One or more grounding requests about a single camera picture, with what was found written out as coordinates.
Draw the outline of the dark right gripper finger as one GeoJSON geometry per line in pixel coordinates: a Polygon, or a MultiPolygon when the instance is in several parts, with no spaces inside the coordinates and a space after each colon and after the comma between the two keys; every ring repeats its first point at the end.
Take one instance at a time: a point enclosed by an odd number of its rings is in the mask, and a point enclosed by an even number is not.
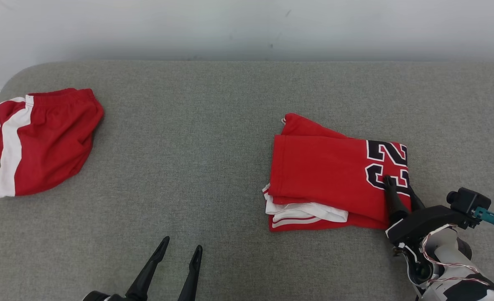
{"type": "Polygon", "coordinates": [[[406,218],[406,207],[398,195],[396,181],[387,175],[383,178],[383,183],[385,185],[385,200],[389,225],[392,226],[406,218]]]}
{"type": "Polygon", "coordinates": [[[410,208],[411,208],[411,212],[415,212],[417,210],[425,209],[426,206],[423,204],[423,202],[419,198],[419,196],[416,195],[416,193],[412,189],[412,187],[409,187],[408,188],[408,191],[409,191],[409,196],[410,196],[410,208]]]}

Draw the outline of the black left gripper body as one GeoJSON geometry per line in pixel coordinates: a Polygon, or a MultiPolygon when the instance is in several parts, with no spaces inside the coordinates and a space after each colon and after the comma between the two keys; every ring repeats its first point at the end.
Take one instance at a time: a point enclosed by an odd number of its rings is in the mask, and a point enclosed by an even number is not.
{"type": "Polygon", "coordinates": [[[82,301],[126,301],[126,299],[118,294],[108,295],[95,290],[85,295],[82,301]]]}

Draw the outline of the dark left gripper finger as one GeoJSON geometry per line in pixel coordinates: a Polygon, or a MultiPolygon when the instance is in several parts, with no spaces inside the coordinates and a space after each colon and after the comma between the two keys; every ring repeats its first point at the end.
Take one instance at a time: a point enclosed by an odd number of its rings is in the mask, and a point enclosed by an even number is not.
{"type": "Polygon", "coordinates": [[[127,290],[125,297],[131,301],[147,301],[148,288],[152,282],[157,265],[163,260],[169,244],[169,236],[165,236],[156,248],[155,252],[148,259],[147,263],[140,271],[134,282],[127,290]]]}
{"type": "Polygon", "coordinates": [[[190,263],[188,263],[188,276],[186,277],[186,281],[184,282],[178,301],[195,301],[197,288],[199,285],[202,255],[203,247],[198,245],[190,263]]]}

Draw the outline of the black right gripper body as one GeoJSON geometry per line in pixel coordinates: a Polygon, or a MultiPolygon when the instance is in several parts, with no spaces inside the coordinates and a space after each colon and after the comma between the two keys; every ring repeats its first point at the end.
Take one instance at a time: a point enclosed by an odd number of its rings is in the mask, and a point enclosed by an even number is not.
{"type": "Polygon", "coordinates": [[[423,239],[432,231],[446,225],[466,227],[467,214],[441,205],[409,212],[404,205],[387,204],[389,228],[386,235],[391,244],[404,244],[410,250],[419,251],[423,239]]]}

